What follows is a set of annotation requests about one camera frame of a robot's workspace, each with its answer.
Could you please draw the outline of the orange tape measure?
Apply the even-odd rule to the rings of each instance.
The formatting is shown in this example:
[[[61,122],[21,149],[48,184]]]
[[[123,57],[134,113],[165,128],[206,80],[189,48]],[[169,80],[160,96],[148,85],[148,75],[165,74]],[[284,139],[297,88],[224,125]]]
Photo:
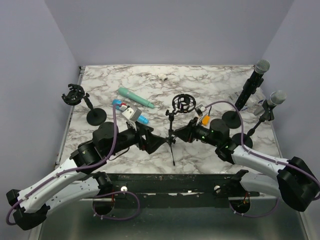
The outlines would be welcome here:
[[[203,126],[207,126],[209,121],[210,121],[210,115],[211,115],[211,110],[212,110],[212,107],[209,108],[208,110],[208,113],[206,115],[203,116],[202,120],[201,120],[201,124]]]

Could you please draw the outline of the blue microphone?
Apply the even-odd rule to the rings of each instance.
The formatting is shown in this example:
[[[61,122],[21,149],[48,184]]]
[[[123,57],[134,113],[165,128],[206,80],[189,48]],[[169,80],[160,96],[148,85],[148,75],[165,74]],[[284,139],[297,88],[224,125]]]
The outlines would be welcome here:
[[[116,109],[123,112],[125,109],[127,109],[129,106],[125,103],[125,102],[122,102],[121,100],[118,100],[118,99],[114,99],[112,101],[112,105],[116,105]],[[144,117],[143,115],[140,115],[137,119],[137,121],[141,124],[144,124],[144,125],[147,125],[149,123],[149,120]]]

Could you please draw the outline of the black tripod shock-mount stand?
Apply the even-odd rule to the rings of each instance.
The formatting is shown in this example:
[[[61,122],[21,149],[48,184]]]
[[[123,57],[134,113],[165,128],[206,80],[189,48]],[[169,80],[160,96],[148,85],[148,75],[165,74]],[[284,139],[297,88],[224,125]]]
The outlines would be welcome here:
[[[193,96],[187,93],[181,93],[176,95],[171,102],[172,105],[172,111],[167,110],[165,112],[165,115],[168,116],[169,120],[169,129],[168,129],[168,137],[166,138],[166,142],[169,145],[171,156],[172,156],[172,164],[173,166],[176,165],[175,159],[174,159],[174,153],[172,145],[176,142],[176,138],[173,136],[174,130],[173,130],[173,122],[175,119],[175,115],[178,113],[190,113],[195,109],[196,106],[196,100]]]

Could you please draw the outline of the mint green microphone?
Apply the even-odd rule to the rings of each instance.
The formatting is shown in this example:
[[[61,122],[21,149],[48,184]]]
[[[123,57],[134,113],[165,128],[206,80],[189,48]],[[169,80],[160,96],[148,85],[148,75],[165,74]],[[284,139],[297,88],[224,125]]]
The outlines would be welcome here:
[[[148,108],[151,108],[151,109],[154,109],[155,106],[149,102],[148,100],[136,95],[135,93],[131,92],[130,90],[128,90],[127,88],[124,88],[124,87],[120,87],[118,89],[118,93],[125,97],[125,98],[128,98],[130,100],[133,100],[134,102],[137,102],[145,107],[148,107]]]

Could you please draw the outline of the black round-base shock-mount stand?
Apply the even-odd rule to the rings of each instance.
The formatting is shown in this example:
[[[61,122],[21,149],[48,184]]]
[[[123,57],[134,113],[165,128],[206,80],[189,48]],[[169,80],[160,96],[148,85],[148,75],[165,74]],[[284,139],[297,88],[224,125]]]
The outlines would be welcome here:
[[[91,100],[90,94],[85,92],[84,88],[78,84],[68,84],[68,93],[63,93],[61,98],[65,104],[69,106],[86,105],[86,121],[91,126],[100,126],[107,119],[107,113],[99,107],[94,107]]]

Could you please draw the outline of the black microphone silver grille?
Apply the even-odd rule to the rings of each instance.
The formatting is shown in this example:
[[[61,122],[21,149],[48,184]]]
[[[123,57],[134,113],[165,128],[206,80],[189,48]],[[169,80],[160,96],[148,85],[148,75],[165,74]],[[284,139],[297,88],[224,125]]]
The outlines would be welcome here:
[[[240,93],[237,101],[235,102],[235,107],[240,111],[246,105],[248,99],[253,95],[257,88],[259,88],[264,81],[263,75],[270,69],[269,61],[265,59],[259,60],[254,65],[254,70],[251,76],[246,80],[242,87],[242,92]]]

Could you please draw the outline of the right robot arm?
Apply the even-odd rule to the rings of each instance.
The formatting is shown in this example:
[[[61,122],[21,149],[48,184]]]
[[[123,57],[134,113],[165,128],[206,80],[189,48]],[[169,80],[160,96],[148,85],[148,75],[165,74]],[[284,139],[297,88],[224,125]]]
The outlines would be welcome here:
[[[264,193],[299,212],[320,198],[320,183],[302,159],[274,157],[238,144],[230,138],[230,129],[221,119],[212,120],[206,128],[194,118],[172,133],[184,142],[199,140],[210,144],[221,160],[255,170],[230,183],[230,191],[236,196],[245,192]]]

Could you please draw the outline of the white pipe elbow fitting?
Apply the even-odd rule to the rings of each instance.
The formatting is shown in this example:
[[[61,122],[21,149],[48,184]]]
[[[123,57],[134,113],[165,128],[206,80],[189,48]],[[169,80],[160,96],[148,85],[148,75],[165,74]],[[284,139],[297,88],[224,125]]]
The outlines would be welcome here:
[[[168,77],[165,74],[159,74],[158,76],[162,81],[167,81],[168,80]]]

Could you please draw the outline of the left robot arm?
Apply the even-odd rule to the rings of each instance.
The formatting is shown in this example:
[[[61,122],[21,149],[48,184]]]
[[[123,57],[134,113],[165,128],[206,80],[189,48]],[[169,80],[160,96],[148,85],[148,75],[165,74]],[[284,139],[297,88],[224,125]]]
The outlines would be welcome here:
[[[57,169],[30,187],[6,193],[11,206],[6,223],[30,230],[63,205],[111,195],[113,184],[108,175],[95,170],[105,165],[112,155],[131,146],[154,153],[167,140],[154,135],[153,130],[137,122],[135,126],[128,124],[127,129],[120,132],[115,123],[103,123],[93,132],[92,140],[80,144]]]

